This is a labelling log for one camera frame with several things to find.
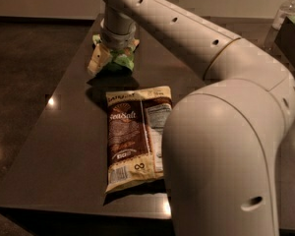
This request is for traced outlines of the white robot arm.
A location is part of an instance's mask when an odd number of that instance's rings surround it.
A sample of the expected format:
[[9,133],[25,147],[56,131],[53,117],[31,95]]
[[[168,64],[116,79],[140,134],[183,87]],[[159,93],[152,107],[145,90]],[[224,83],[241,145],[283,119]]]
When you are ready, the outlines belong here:
[[277,150],[295,120],[291,72],[247,39],[165,0],[103,0],[104,42],[138,24],[202,81],[169,115],[164,181],[176,236],[279,236]]

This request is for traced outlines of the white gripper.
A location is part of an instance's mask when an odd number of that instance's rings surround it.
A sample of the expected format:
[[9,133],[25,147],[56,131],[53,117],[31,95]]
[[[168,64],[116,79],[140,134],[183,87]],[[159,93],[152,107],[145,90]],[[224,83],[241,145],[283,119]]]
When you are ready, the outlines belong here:
[[102,32],[100,38],[102,43],[99,43],[94,51],[88,63],[88,72],[92,76],[96,76],[105,65],[112,60],[110,49],[120,50],[124,49],[126,55],[133,54],[140,44],[140,41],[135,37],[133,32],[129,34],[115,34],[111,32]]

